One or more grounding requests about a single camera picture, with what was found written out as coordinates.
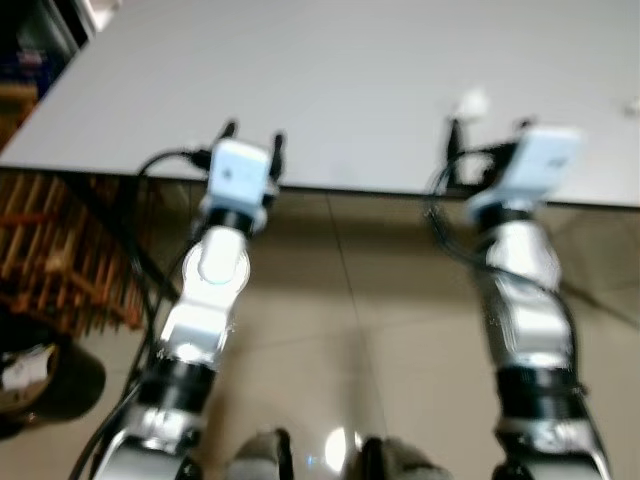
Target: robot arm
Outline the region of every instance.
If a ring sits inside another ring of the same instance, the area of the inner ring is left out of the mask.
[[[189,458],[199,443],[205,402],[249,278],[247,241],[266,223],[277,195],[283,136],[266,150],[224,138],[212,153],[201,204],[206,231],[184,260],[184,286],[155,348],[153,365],[110,439],[96,480],[201,479]]]
[[[557,294],[558,258],[533,218],[579,143],[575,132],[531,127],[516,143],[480,150],[494,157],[493,181],[467,207],[481,234],[476,258],[490,266],[475,280],[507,457],[494,480],[611,480],[578,379],[575,325]]]

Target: tiled floor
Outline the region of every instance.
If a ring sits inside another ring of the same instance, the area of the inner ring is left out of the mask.
[[[162,214],[156,235],[165,264],[187,225],[172,215]],[[575,272],[570,280],[603,292],[620,281],[600,300],[640,318],[638,215],[549,209],[543,217],[565,269]],[[607,222],[623,227],[601,234]],[[399,435],[458,480],[491,477],[502,453],[492,435],[498,408],[478,301],[465,269],[434,246],[418,203],[283,195],[252,245],[251,268],[200,452],[210,478],[243,439],[270,426],[290,430],[302,479],[332,478],[325,443],[340,428],[349,438]],[[615,477],[637,480],[637,326],[571,305]],[[1,443],[0,478],[66,478],[115,402],[138,341],[124,331],[86,339],[109,371],[100,404],[75,422]]]

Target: white table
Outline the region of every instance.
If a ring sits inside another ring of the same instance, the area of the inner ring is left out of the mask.
[[[640,205],[637,0],[127,0],[73,61],[0,167],[132,174],[209,144],[226,119],[288,134],[285,185],[418,193],[444,118],[481,86],[472,140],[535,115],[588,143],[554,200]],[[153,171],[197,178],[180,160]]]

